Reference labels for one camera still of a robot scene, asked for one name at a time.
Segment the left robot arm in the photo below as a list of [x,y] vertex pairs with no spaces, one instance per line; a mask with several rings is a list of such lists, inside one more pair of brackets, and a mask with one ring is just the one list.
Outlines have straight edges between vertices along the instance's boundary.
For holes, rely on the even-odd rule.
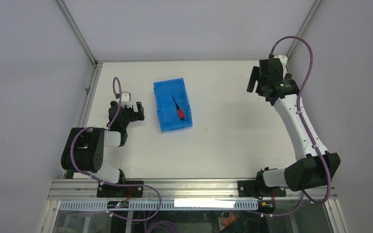
[[87,127],[70,130],[61,166],[64,170],[79,172],[98,182],[108,184],[108,191],[114,197],[126,193],[127,184],[124,172],[103,159],[105,147],[123,147],[127,141],[127,128],[131,122],[143,121],[144,108],[140,101],[134,106],[112,101],[108,109],[111,126],[105,128]]

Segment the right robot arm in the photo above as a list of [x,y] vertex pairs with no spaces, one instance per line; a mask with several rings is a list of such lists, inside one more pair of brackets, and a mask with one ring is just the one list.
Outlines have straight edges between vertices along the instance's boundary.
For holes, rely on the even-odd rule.
[[270,57],[254,66],[247,92],[255,92],[281,117],[290,136],[296,162],[282,169],[265,168],[257,172],[252,193],[257,198],[276,195],[276,189],[306,191],[331,183],[340,165],[337,153],[330,153],[314,131],[305,112],[300,90],[286,72],[285,56]]

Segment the red handled screwdriver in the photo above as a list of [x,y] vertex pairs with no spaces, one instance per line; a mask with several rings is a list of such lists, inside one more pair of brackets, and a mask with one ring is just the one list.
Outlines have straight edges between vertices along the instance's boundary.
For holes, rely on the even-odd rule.
[[172,97],[172,99],[173,99],[173,101],[174,101],[174,104],[175,104],[175,107],[176,107],[176,110],[177,110],[177,114],[178,114],[179,119],[180,119],[180,120],[184,120],[184,119],[185,119],[185,115],[184,115],[182,109],[180,108],[179,104],[177,103],[177,101],[176,101],[174,95],[172,95],[171,97]]

